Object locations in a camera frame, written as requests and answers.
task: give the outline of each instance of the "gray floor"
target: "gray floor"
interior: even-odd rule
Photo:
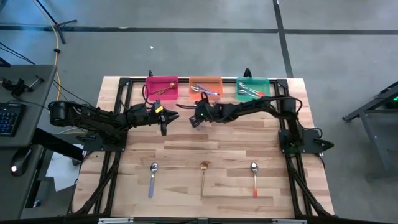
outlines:
[[[56,19],[95,27],[277,28],[271,0],[44,1]],[[286,29],[398,29],[394,0],[280,0]],[[12,0],[4,23],[45,25],[28,0]],[[62,84],[96,103],[104,75],[286,77],[278,34],[66,32],[59,71]],[[335,213],[344,218],[396,223],[398,182],[369,183],[380,168],[362,124],[341,117],[397,81],[398,35],[287,35],[295,78],[304,78],[316,126],[335,143],[325,153]],[[0,41],[35,63],[53,63],[51,32],[1,31]],[[24,61],[0,52],[13,64]],[[55,99],[53,89],[49,101]],[[40,127],[57,133],[43,113]]]

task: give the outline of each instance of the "silver spoon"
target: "silver spoon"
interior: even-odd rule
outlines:
[[[202,91],[202,92],[205,92],[205,93],[207,93],[208,95],[219,95],[218,93],[212,93],[212,92],[210,92],[210,91],[202,90],[199,86],[191,86],[191,89],[192,89],[193,91]]]
[[[250,169],[253,171],[254,174],[254,192],[253,192],[253,197],[257,198],[257,172],[259,171],[259,167],[255,162],[252,162],[250,165]]]
[[[241,95],[247,94],[247,95],[249,95],[249,96],[253,96],[253,97],[257,97],[257,98],[260,97],[260,96],[254,95],[254,94],[252,94],[252,93],[248,93],[246,90],[238,90],[238,94],[241,94]]]
[[[245,84],[243,84],[243,82],[238,82],[238,85],[239,85],[239,87],[241,87],[244,90],[248,90],[248,91],[250,91],[250,92],[252,92],[254,94],[257,94],[257,95],[260,94],[259,91],[253,90],[252,88],[247,87]]]
[[[150,171],[152,172],[152,177],[150,178],[150,186],[149,186],[149,194],[148,197],[152,198],[154,196],[154,184],[155,184],[155,173],[159,167],[157,166],[157,163],[154,162],[152,165],[150,165]]]

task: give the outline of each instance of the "keyboard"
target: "keyboard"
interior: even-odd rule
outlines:
[[[21,103],[0,103],[0,137],[15,135],[25,107]]]

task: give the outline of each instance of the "utensil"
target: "utensil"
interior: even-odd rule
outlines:
[[[209,89],[207,89],[206,87],[204,87],[204,86],[201,85],[201,84],[196,84],[196,86],[199,87],[199,88],[201,88],[202,90],[211,92]]]
[[[152,198],[154,196],[154,184],[155,184],[155,173],[159,166],[157,165],[156,162],[152,163],[150,165],[150,172],[152,173],[152,177],[150,178],[150,186],[149,186],[149,194],[148,197]]]
[[[257,98],[259,98],[260,96],[257,96],[257,95],[254,95],[253,93],[249,93],[249,92],[247,92],[246,90],[238,90],[238,94],[247,94],[247,95],[249,95],[249,96],[253,96],[253,97],[257,97]]]
[[[257,172],[259,171],[259,167],[255,162],[252,162],[250,165],[250,169],[253,171],[254,174],[254,192],[253,197],[257,198]]]
[[[163,88],[161,90],[152,91],[151,93],[155,93],[155,96],[159,96],[159,95],[165,93],[167,90],[174,89],[176,87],[177,87],[177,84],[175,82],[170,82],[169,87]]]
[[[191,86],[191,89],[192,89],[193,91],[202,91],[202,92],[205,92],[205,93],[207,93],[207,95],[220,95],[220,94],[218,94],[218,93],[213,93],[213,92],[210,92],[210,91],[202,90],[199,86],[195,86],[195,85]]]
[[[208,168],[208,164],[206,162],[202,162],[199,165],[199,168],[203,171],[203,175],[201,177],[201,189],[200,189],[200,200],[203,198],[203,188],[205,187],[205,171]]]
[[[247,87],[245,84],[243,84],[243,82],[238,82],[238,85],[240,88],[242,88],[243,90],[248,90],[254,94],[256,94],[257,96],[264,96],[265,94],[261,91],[257,91],[257,90],[253,90],[252,88]]]

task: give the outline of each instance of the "wooden tabletop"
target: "wooden tabletop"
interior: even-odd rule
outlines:
[[[98,98],[103,110],[113,110],[120,77],[104,77]],[[313,127],[304,80],[288,79],[290,94],[303,101],[300,122]],[[142,103],[143,83],[135,83],[131,104]],[[220,102],[237,103],[235,84],[224,84]],[[113,200],[112,216],[124,217],[212,217],[212,218],[293,218],[292,198],[286,162],[277,138],[279,120],[268,113],[239,117],[228,124],[202,123],[196,129],[188,118],[193,110],[176,107],[192,105],[188,83],[179,84],[177,101],[162,101],[164,107],[178,111],[179,119],[167,126],[161,136],[158,125],[132,128],[122,153]],[[103,152],[92,153],[83,163],[73,200],[79,209],[97,187]],[[203,199],[200,200],[199,164],[206,161]],[[250,163],[259,166],[257,199],[253,198]],[[150,170],[159,164],[153,198],[148,198]],[[328,184],[321,160],[303,155],[308,188],[333,213]],[[108,188],[104,191],[104,208]],[[301,190],[300,208],[305,212]]]

